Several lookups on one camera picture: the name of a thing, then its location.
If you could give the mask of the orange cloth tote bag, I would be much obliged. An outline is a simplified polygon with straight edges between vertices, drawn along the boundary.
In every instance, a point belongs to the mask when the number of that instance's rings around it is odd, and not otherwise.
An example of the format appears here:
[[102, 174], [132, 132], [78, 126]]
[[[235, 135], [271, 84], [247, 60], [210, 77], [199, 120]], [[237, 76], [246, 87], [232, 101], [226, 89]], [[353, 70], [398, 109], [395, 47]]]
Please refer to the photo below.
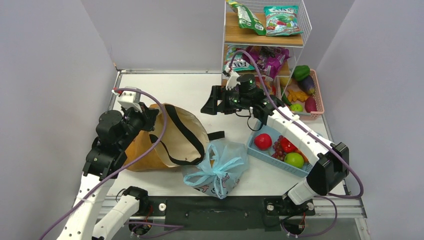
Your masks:
[[211, 141], [223, 139], [224, 131], [208, 133], [200, 120], [191, 112], [178, 106], [164, 103], [156, 118], [153, 131], [141, 131], [125, 151], [124, 165], [130, 164], [164, 135], [158, 145], [146, 156], [129, 166], [133, 172], [159, 170], [179, 166], [198, 165], [205, 157]]

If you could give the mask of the light blue plastic grocery bag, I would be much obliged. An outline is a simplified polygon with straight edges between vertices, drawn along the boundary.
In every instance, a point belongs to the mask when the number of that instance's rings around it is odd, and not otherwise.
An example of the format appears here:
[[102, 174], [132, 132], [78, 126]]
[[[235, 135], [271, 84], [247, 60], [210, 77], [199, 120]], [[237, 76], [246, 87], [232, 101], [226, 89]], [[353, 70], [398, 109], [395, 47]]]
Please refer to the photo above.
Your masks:
[[208, 144], [199, 164], [185, 166], [181, 172], [185, 185], [222, 200], [240, 183], [249, 167], [244, 144], [217, 139]]

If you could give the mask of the green snack bag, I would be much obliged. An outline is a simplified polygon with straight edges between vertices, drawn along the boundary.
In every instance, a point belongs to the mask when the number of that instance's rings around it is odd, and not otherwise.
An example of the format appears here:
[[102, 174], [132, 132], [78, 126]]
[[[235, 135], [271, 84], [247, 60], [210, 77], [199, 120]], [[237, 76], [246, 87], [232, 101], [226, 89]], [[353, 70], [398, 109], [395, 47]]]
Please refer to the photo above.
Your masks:
[[238, 26], [241, 29], [253, 30], [259, 36], [266, 35], [267, 32], [264, 25], [247, 6], [235, 0], [226, 0], [225, 2], [237, 14]]

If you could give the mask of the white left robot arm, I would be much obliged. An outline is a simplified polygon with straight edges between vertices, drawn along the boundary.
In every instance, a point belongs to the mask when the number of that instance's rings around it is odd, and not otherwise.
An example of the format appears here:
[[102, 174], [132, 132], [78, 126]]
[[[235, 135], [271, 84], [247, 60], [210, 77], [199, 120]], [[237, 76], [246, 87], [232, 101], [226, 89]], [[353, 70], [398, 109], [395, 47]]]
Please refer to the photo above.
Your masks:
[[140, 102], [101, 114], [85, 158], [81, 183], [60, 240], [90, 240], [109, 189], [127, 160], [126, 150], [141, 131], [152, 131], [159, 114]]

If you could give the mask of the purple candy bag middle shelf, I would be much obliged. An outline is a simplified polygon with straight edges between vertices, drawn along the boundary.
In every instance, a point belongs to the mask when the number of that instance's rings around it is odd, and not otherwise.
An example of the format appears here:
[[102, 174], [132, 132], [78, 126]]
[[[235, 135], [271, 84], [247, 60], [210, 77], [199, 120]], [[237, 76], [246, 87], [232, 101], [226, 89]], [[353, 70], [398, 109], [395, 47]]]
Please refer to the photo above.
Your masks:
[[270, 78], [275, 78], [290, 58], [288, 48], [280, 46], [249, 46], [245, 50], [258, 69]]

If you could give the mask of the teal candy bag top right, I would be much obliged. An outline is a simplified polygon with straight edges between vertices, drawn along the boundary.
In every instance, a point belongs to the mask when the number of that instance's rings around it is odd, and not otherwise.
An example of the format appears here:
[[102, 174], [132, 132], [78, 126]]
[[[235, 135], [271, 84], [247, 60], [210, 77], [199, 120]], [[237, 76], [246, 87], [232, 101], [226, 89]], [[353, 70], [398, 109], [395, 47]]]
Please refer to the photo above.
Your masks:
[[266, 36], [292, 36], [302, 34], [298, 23], [298, 5], [267, 5], [263, 8]]

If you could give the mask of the red toy apple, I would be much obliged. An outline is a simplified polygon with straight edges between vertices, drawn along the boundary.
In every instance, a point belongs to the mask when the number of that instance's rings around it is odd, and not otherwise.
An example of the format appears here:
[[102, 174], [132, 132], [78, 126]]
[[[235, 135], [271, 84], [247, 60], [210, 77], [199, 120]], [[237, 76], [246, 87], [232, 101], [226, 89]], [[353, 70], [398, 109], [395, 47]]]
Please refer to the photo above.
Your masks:
[[253, 140], [255, 146], [261, 150], [268, 150], [273, 145], [272, 138], [267, 133], [257, 135]]

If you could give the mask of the light blue plastic basket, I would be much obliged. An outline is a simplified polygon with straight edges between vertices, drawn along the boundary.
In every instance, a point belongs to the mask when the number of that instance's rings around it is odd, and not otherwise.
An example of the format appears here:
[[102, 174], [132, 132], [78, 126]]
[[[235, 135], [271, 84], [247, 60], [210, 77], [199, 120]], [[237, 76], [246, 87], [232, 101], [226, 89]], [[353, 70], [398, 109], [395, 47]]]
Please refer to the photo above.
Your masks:
[[282, 169], [300, 178], [305, 178], [309, 174], [309, 172], [313, 168], [313, 166], [310, 163], [305, 163], [302, 168], [298, 168], [272, 157], [272, 154], [275, 153], [272, 147], [270, 147], [267, 150], [260, 150], [259, 148], [257, 148], [256, 145], [254, 144], [254, 139], [260, 134], [268, 134], [274, 142], [281, 135], [277, 130], [266, 125], [264, 125], [258, 131], [252, 131], [247, 140], [248, 155], [251, 155], [267, 164], [270, 164], [276, 168]]

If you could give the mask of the red toy bell pepper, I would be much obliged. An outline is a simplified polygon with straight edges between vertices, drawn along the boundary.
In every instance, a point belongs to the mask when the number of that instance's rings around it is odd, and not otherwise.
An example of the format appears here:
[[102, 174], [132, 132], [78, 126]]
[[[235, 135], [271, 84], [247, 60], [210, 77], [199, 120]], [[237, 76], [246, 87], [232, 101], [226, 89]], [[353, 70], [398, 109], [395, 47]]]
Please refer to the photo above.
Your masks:
[[285, 153], [293, 153], [297, 151], [297, 147], [292, 144], [286, 137], [283, 137], [280, 141], [280, 146]]

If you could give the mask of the green toy bell pepper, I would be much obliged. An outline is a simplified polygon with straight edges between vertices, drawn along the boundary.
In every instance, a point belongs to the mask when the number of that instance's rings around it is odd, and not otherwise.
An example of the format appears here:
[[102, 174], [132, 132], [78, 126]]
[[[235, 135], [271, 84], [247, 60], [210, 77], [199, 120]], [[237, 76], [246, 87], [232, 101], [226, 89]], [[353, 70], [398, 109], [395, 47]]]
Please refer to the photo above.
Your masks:
[[311, 69], [308, 65], [297, 65], [294, 68], [292, 78], [299, 82], [307, 78], [310, 73]]

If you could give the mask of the purple toy eggplant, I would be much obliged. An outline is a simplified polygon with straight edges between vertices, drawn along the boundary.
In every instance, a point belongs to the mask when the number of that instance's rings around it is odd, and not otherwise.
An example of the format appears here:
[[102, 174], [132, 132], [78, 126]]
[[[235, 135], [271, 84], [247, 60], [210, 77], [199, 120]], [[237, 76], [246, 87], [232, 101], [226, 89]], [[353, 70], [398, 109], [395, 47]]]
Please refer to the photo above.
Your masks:
[[308, 75], [303, 80], [298, 81], [297, 85], [307, 95], [314, 95], [316, 92], [315, 83], [311, 75]]

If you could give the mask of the maroon toy vegetable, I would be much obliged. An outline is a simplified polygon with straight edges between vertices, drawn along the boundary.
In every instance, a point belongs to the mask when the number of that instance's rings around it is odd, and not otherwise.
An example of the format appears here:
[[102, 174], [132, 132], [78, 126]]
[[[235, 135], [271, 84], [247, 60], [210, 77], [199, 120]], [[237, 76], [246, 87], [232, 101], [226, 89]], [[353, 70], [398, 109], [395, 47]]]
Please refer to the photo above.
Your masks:
[[313, 96], [309, 96], [304, 102], [304, 109], [307, 113], [317, 112], [317, 103]]

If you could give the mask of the green toy apple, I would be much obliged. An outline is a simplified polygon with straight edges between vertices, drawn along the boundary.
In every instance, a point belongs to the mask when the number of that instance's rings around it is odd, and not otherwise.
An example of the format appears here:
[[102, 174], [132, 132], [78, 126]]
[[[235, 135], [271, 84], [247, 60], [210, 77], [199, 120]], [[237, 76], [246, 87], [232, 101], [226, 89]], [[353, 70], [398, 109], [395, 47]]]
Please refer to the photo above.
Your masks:
[[296, 152], [287, 153], [283, 160], [286, 164], [301, 169], [304, 166], [304, 158]]

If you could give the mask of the pink plastic basket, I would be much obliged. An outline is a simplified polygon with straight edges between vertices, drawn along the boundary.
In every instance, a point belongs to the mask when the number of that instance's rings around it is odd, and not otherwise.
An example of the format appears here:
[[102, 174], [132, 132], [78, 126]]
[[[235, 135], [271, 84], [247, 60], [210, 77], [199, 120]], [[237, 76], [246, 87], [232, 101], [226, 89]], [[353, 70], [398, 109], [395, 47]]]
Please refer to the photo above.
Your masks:
[[300, 115], [301, 120], [316, 120], [325, 112], [318, 75], [314, 69], [310, 70], [309, 75], [315, 86], [315, 92], [312, 95], [303, 93], [297, 82], [291, 81], [287, 76], [275, 78], [278, 97], [281, 98], [284, 93], [283, 101], [287, 103], [288, 100], [291, 105], [295, 105], [292, 107], [294, 110], [299, 110], [299, 106], [302, 106], [302, 111], [293, 111]]

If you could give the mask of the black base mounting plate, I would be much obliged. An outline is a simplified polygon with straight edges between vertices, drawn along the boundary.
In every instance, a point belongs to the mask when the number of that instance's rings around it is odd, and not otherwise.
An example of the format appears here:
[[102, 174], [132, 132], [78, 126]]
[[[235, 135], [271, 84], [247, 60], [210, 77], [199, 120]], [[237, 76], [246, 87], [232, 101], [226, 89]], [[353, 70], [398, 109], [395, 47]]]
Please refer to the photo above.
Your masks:
[[150, 196], [148, 200], [137, 217], [164, 217], [165, 224], [182, 225], [186, 231], [277, 231], [286, 217], [294, 220], [316, 213], [306, 203], [289, 206], [281, 196]]

